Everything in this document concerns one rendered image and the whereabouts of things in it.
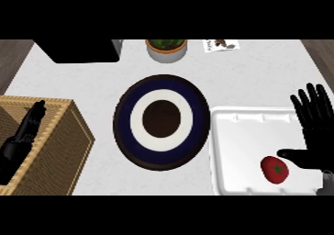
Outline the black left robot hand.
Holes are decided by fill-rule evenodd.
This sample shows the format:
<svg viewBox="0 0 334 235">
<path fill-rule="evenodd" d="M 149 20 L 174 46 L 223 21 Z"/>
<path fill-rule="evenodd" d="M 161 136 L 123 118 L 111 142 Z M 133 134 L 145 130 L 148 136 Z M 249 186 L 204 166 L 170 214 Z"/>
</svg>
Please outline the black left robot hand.
<svg viewBox="0 0 334 235">
<path fill-rule="evenodd" d="M 0 185 L 6 185 L 30 154 L 44 116 L 44 101 L 34 103 L 25 113 L 15 134 L 6 139 L 0 147 Z"/>
</svg>

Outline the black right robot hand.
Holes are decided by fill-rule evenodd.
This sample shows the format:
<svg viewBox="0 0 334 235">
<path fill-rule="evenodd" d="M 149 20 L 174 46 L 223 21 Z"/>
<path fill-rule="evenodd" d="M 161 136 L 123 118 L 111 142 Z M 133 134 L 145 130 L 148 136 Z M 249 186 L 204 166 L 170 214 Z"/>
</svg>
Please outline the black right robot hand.
<svg viewBox="0 0 334 235">
<path fill-rule="evenodd" d="M 307 83 L 307 90 L 300 89 L 291 101 L 307 148 L 280 149 L 276 155 L 302 169 L 334 173 L 334 108 L 325 87 Z"/>
</svg>

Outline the white foam tray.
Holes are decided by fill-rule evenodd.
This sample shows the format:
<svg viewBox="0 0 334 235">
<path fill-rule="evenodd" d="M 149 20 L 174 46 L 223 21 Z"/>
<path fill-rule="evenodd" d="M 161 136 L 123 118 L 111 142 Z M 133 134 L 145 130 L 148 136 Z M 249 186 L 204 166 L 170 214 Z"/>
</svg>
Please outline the white foam tray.
<svg viewBox="0 0 334 235">
<path fill-rule="evenodd" d="M 313 196 L 323 186 L 317 170 L 285 162 L 288 178 L 273 184 L 260 162 L 280 149 L 305 148 L 301 126 L 289 107 L 217 106 L 210 110 L 208 155 L 214 192 L 221 196 Z"/>
</svg>

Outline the red tomato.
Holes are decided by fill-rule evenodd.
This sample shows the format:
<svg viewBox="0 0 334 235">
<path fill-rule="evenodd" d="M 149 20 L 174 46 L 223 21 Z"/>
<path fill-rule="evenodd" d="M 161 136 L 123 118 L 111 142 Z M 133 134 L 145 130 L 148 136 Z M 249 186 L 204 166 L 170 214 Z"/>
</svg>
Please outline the red tomato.
<svg viewBox="0 0 334 235">
<path fill-rule="evenodd" d="M 260 161 L 260 169 L 267 181 L 277 185 L 285 182 L 289 176 L 289 168 L 276 157 L 267 156 Z"/>
</svg>

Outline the blue white brown plate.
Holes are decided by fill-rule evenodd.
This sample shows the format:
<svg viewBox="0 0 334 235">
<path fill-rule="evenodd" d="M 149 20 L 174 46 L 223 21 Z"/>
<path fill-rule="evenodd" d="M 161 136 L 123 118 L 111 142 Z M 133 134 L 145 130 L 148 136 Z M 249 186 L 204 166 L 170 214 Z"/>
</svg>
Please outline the blue white brown plate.
<svg viewBox="0 0 334 235">
<path fill-rule="evenodd" d="M 152 75 L 128 87 L 112 132 L 124 156 L 142 168 L 167 171 L 182 166 L 204 147 L 208 129 L 208 102 L 186 79 Z"/>
</svg>

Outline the wicker basket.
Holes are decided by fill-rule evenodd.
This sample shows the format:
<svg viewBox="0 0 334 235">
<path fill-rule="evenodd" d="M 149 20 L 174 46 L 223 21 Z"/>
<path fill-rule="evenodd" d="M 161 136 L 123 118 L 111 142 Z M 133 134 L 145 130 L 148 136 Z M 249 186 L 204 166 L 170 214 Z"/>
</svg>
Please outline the wicker basket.
<svg viewBox="0 0 334 235">
<path fill-rule="evenodd" d="M 15 134 L 27 110 L 44 101 L 46 113 L 31 152 L 0 196 L 58 195 L 74 192 L 92 150 L 93 135 L 71 99 L 0 95 L 0 146 Z"/>
</svg>

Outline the black appliance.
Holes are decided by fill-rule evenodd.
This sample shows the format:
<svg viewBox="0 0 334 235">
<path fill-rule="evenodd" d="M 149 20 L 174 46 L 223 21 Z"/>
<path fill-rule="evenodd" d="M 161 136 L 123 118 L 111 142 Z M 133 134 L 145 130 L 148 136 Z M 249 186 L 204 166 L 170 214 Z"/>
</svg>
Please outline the black appliance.
<svg viewBox="0 0 334 235">
<path fill-rule="evenodd" d="M 117 62 L 121 39 L 36 39 L 36 44 L 55 63 Z"/>
</svg>

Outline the white printed package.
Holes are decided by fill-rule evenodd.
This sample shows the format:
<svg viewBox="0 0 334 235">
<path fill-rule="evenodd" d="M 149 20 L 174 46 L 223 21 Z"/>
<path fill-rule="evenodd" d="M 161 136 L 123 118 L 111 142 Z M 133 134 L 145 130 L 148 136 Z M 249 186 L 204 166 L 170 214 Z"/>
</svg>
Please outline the white printed package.
<svg viewBox="0 0 334 235">
<path fill-rule="evenodd" d="M 202 43 L 205 52 L 238 50 L 241 48 L 235 39 L 204 39 Z"/>
</svg>

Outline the potted green plant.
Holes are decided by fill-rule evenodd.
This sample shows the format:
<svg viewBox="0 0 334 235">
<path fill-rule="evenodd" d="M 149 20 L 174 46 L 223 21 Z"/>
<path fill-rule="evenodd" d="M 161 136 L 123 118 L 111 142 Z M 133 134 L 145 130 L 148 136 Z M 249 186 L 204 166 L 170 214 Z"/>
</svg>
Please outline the potted green plant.
<svg viewBox="0 0 334 235">
<path fill-rule="evenodd" d="M 185 39 L 148 39 L 145 44 L 151 58 L 159 63 L 177 62 L 186 54 Z"/>
</svg>

